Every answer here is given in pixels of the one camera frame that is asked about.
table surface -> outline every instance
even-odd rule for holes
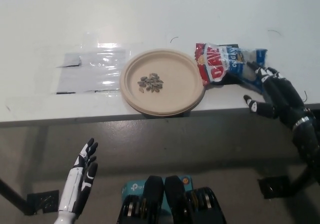
[[[194,55],[195,43],[268,49],[267,63],[319,106],[320,0],[0,0],[0,124],[143,118],[121,94],[54,95],[64,54],[92,41]],[[206,91],[191,116],[247,108],[237,85]]]

gray floor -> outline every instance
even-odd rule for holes
[[[303,169],[290,133],[253,115],[117,121],[0,129],[0,177],[18,193],[63,190],[84,143],[99,142],[99,169],[78,224],[115,224],[121,187],[149,175],[190,174],[215,192],[230,224],[318,224],[320,188],[264,200],[257,179]],[[0,223],[51,224],[57,214],[23,216],[0,197]]]

robotic hand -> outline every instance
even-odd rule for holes
[[[92,156],[98,147],[94,141],[91,138],[84,145],[69,172],[54,224],[73,224],[85,208],[98,169],[98,164],[94,162],[97,157]]]
[[[250,111],[260,116],[276,119],[292,130],[292,142],[300,158],[306,162],[305,177],[312,175],[320,184],[320,129],[309,108],[306,108],[291,82],[270,67],[261,67],[255,62],[248,66],[261,79],[265,93],[272,104],[252,100],[248,95],[243,98]]]

